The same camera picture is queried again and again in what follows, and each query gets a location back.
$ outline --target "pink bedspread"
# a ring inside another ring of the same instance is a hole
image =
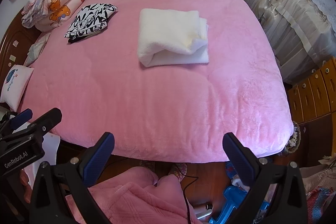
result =
[[[226,161],[233,132],[255,155],[282,150],[293,132],[279,69],[243,0],[85,0],[118,12],[97,36],[69,45],[72,19],[54,29],[34,63],[21,109],[53,107],[63,140],[92,146],[109,131],[116,155],[171,162]],[[137,58],[143,8],[198,10],[209,25],[209,64],[144,68]]]

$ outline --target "blue gripper pad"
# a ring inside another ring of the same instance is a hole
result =
[[[10,128],[12,130],[17,130],[20,126],[22,126],[25,122],[28,122],[33,117],[33,112],[31,109],[27,108],[19,115],[15,116],[10,120]]]
[[[104,166],[114,149],[114,136],[105,132],[95,146],[88,148],[79,164],[79,173],[82,176],[83,184],[91,187],[96,184]]]
[[[252,187],[259,174],[256,156],[232,132],[224,135],[223,149],[244,185]]]

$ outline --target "embroidered pillow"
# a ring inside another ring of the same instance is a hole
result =
[[[14,65],[8,72],[2,86],[0,102],[7,103],[11,109],[17,111],[21,97],[33,73],[33,68]]]

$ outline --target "black cable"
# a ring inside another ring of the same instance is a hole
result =
[[[103,171],[102,171],[101,173],[103,173],[103,172],[105,171],[105,169],[106,169],[107,167],[109,167],[110,165],[115,164],[115,163],[120,162],[120,161],[123,161],[123,160],[127,160],[127,159],[129,159],[129,158],[123,158],[123,159],[116,160],[116,161],[114,161],[114,162],[109,163],[108,165],[106,165],[106,166],[104,167],[104,169],[103,169]]]
[[[185,196],[185,190],[186,190],[190,185],[192,185],[194,182],[196,182],[196,181],[199,179],[199,177],[187,176],[187,175],[185,175],[185,174],[183,174],[183,173],[181,172],[181,169],[180,169],[176,164],[175,164],[175,166],[178,168],[179,172],[180,172],[182,175],[184,175],[185,177],[187,177],[187,178],[194,178],[194,179],[195,179],[195,180],[193,180],[191,183],[189,183],[186,187],[184,187],[184,189],[183,189],[183,197],[184,197],[185,205],[187,206],[188,224],[192,224],[192,223],[191,223],[191,219],[190,219],[190,208],[189,208],[189,204],[188,204],[187,197]]]

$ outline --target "cartoon bear print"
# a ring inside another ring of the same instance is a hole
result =
[[[71,13],[70,9],[68,6],[63,5],[59,10],[57,10],[56,12],[52,13],[49,16],[49,20],[52,21],[57,21],[59,22],[62,18],[65,18],[67,16],[69,16]]]
[[[60,0],[51,0],[51,4],[49,5],[49,10],[51,12],[55,12],[61,7],[61,1]]]

